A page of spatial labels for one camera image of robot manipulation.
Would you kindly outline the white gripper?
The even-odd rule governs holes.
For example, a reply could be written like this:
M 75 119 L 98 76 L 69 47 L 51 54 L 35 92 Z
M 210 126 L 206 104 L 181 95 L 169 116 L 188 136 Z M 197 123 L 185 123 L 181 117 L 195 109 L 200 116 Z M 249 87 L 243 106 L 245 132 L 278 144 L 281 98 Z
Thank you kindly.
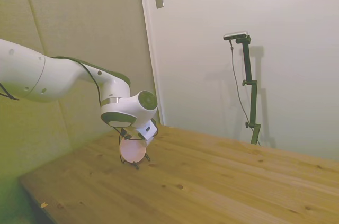
M 137 139 L 141 140 L 142 143 L 148 147 L 158 134 L 158 127 L 156 121 L 151 119 L 144 126 L 135 128 L 135 131 L 137 133 Z

